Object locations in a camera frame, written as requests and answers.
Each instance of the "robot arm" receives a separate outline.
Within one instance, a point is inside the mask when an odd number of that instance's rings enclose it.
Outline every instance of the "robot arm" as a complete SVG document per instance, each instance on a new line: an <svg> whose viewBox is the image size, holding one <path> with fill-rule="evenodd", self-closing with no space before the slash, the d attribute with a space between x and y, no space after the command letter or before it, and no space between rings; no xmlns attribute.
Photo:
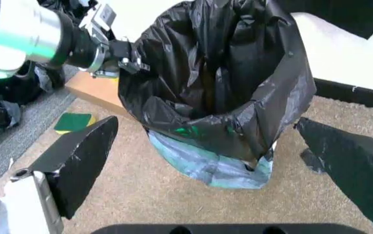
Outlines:
<svg viewBox="0 0 373 234"><path fill-rule="evenodd" d="M36 0L0 0L0 78L12 76L26 60L51 66L69 64L94 77L116 78L150 68L131 53L131 43L108 40L116 14L108 4L91 8L79 27L61 12Z"/></svg>

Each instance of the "green sponge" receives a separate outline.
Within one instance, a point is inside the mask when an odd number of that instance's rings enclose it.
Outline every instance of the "green sponge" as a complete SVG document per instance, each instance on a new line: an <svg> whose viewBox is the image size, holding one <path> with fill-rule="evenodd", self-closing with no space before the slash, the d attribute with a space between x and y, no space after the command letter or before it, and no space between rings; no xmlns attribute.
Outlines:
<svg viewBox="0 0 373 234"><path fill-rule="evenodd" d="M64 113L55 125L54 130L62 135L79 131L95 122L92 114Z"/></svg>

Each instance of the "trash bin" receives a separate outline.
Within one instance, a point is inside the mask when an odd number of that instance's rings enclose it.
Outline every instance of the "trash bin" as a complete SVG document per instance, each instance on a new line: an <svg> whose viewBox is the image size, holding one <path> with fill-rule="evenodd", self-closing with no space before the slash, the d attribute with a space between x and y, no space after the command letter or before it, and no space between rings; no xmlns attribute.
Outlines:
<svg viewBox="0 0 373 234"><path fill-rule="evenodd" d="M143 32L133 53L151 72L121 71L122 104L166 160L209 185L221 157L243 174L259 173L263 162L269 178L273 143L316 92L297 25L274 0L181 2ZM218 177L235 175L223 168ZM214 186L243 187L227 181Z"/></svg>

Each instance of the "white surface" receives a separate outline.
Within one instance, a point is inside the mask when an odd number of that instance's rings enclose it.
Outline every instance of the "white surface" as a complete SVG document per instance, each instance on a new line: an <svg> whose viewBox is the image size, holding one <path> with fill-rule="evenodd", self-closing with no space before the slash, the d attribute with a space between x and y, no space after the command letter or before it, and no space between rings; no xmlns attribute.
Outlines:
<svg viewBox="0 0 373 234"><path fill-rule="evenodd" d="M181 0L101 0L108 2L116 13L111 26L117 39L137 40L156 18Z"/></svg>
<svg viewBox="0 0 373 234"><path fill-rule="evenodd" d="M373 35L358 37L307 13L292 13L315 78L373 89Z"/></svg>
<svg viewBox="0 0 373 234"><path fill-rule="evenodd" d="M165 10L180 0L103 0L117 14L118 39L135 41ZM292 13L315 78L373 89L373 36L363 39L307 13Z"/></svg>

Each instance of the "black plastic edge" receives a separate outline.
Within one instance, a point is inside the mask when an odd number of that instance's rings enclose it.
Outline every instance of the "black plastic edge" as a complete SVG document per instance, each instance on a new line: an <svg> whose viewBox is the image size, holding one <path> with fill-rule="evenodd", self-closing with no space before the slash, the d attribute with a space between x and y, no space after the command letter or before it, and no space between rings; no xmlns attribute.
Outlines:
<svg viewBox="0 0 373 234"><path fill-rule="evenodd" d="M373 107L373 90L315 78L316 95Z"/></svg>

